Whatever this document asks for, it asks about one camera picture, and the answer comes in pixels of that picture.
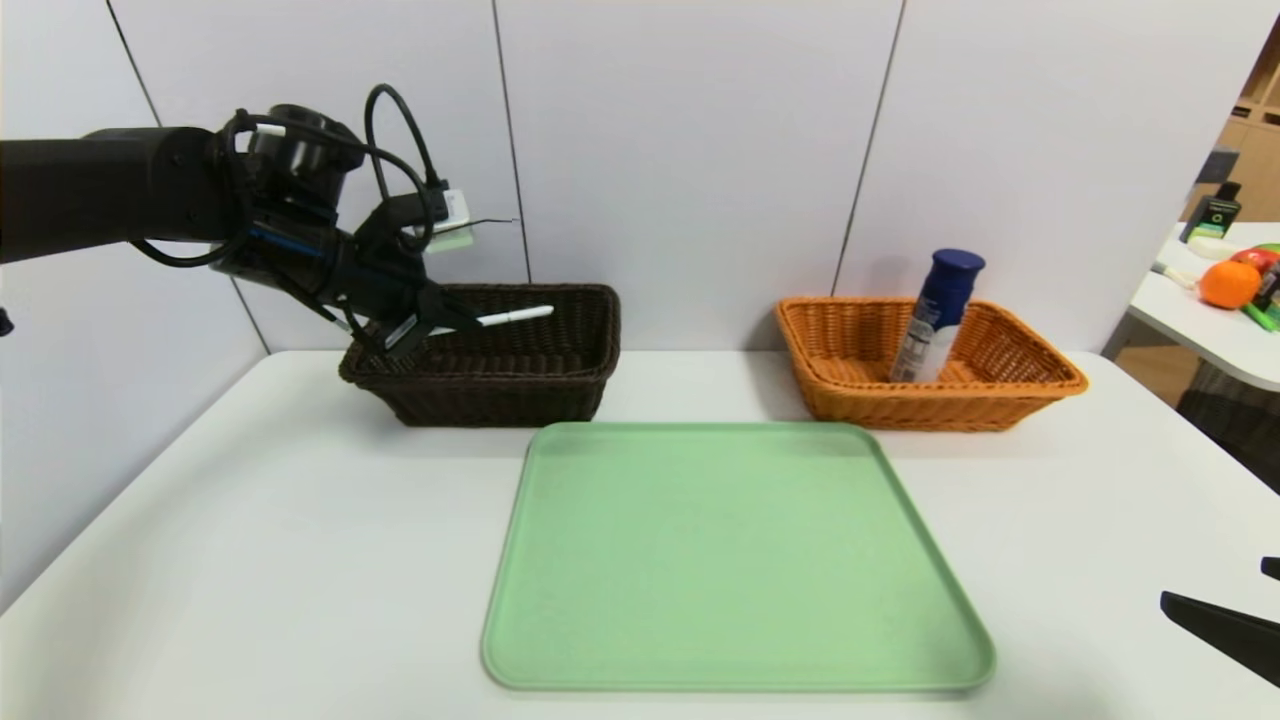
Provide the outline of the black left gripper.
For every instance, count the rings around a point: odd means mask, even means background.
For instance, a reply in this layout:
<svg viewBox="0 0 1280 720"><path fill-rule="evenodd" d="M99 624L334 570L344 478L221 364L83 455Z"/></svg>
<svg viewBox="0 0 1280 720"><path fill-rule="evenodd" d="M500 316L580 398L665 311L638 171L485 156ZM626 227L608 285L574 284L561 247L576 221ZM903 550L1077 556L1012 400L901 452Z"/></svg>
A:
<svg viewBox="0 0 1280 720"><path fill-rule="evenodd" d="M475 311L430 281L419 252L394 240L358 243L328 232L329 322L367 351L408 356L430 334L484 328Z"/></svg>

